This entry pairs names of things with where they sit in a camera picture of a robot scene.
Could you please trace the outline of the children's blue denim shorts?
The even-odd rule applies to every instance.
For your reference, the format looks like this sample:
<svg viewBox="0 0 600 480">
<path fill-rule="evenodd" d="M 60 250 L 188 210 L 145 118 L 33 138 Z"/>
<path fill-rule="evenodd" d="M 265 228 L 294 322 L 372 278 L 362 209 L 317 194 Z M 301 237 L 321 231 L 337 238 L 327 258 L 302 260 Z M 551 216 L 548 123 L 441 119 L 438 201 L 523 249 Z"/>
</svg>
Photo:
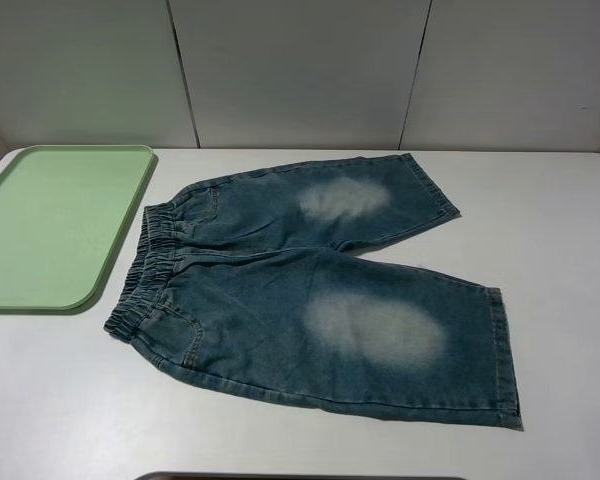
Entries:
<svg viewBox="0 0 600 480">
<path fill-rule="evenodd" d="M 145 208 L 104 328 L 194 387 L 519 430 L 501 291 L 363 258 L 459 215 L 409 154 L 204 180 Z"/>
</svg>

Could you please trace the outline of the light green plastic tray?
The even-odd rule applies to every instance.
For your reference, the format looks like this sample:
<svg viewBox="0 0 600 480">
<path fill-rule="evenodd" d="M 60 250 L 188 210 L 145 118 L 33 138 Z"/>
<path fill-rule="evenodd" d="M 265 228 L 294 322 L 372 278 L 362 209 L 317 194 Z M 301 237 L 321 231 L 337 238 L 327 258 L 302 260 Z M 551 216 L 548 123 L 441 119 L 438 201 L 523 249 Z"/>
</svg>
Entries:
<svg viewBox="0 0 600 480">
<path fill-rule="evenodd" d="M 98 289 L 151 176 L 142 145 L 39 145 L 0 173 L 0 311 L 64 311 Z"/>
</svg>

